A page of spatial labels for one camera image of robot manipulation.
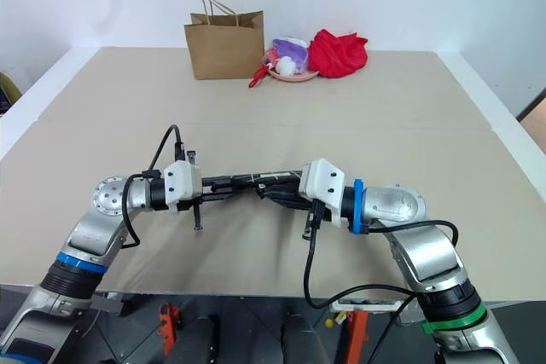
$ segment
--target white table edge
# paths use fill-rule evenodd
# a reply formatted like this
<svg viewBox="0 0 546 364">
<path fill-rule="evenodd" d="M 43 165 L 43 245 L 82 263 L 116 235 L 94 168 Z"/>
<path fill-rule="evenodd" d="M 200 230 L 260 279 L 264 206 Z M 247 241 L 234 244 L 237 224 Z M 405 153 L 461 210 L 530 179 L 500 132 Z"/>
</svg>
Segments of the white table edge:
<svg viewBox="0 0 546 364">
<path fill-rule="evenodd" d="M 0 118 L 0 160 L 99 49 L 74 47 L 68 50 Z M 546 155 L 461 54 L 439 52 L 438 56 L 546 201 Z"/>
</svg>

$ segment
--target beige table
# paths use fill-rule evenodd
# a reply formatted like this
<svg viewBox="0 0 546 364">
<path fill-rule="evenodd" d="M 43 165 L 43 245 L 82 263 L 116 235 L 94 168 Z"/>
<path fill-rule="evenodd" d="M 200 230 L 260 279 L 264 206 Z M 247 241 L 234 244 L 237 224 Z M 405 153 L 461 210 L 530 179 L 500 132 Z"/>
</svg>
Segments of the beige table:
<svg viewBox="0 0 546 364">
<path fill-rule="evenodd" d="M 429 215 L 457 224 L 458 250 L 486 300 L 546 298 L 546 205 L 461 85 L 433 53 L 372 52 L 347 78 L 195 81 L 183 49 L 101 49 L 4 156 L 0 282 L 33 284 L 105 176 L 148 166 L 165 128 L 181 127 L 204 176 L 298 169 L 324 157 L 348 181 L 400 182 Z M 160 159 L 171 161 L 171 144 Z M 298 296 L 305 214 L 255 194 L 135 221 L 101 288 Z M 403 284 L 382 235 L 325 224 L 311 291 Z M 381 294 L 382 297 L 395 297 Z"/>
</svg>

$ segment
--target white ball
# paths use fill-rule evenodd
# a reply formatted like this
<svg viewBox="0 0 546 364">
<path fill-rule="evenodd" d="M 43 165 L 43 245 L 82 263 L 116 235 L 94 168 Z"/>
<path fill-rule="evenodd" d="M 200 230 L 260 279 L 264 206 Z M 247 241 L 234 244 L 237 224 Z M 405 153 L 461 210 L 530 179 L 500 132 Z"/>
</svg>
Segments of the white ball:
<svg viewBox="0 0 546 364">
<path fill-rule="evenodd" d="M 276 63 L 275 70 L 282 76 L 293 76 L 293 74 L 296 72 L 296 63 L 291 57 L 285 55 Z"/>
</svg>

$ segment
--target brown paper bag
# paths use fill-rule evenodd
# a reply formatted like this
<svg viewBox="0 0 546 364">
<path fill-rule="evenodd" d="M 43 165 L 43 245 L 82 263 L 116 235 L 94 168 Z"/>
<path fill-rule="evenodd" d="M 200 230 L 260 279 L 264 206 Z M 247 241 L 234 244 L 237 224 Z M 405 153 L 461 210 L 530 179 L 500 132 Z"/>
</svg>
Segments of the brown paper bag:
<svg viewBox="0 0 546 364">
<path fill-rule="evenodd" d="M 202 1 L 205 13 L 192 13 L 192 24 L 184 26 L 194 77 L 252 78 L 264 56 L 264 12 L 237 14 L 208 0 L 209 14 Z M 226 15 L 214 15 L 212 6 Z"/>
</svg>

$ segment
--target red cloth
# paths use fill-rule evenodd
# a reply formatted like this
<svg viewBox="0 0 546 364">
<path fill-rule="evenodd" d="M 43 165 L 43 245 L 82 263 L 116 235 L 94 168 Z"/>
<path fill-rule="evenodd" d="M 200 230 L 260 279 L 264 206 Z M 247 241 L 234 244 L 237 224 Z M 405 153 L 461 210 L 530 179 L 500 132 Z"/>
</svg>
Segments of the red cloth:
<svg viewBox="0 0 546 364">
<path fill-rule="evenodd" d="M 322 29 L 309 46 L 309 70 L 331 78 L 353 74 L 368 61 L 364 49 L 367 42 L 356 33 L 337 38 Z"/>
</svg>

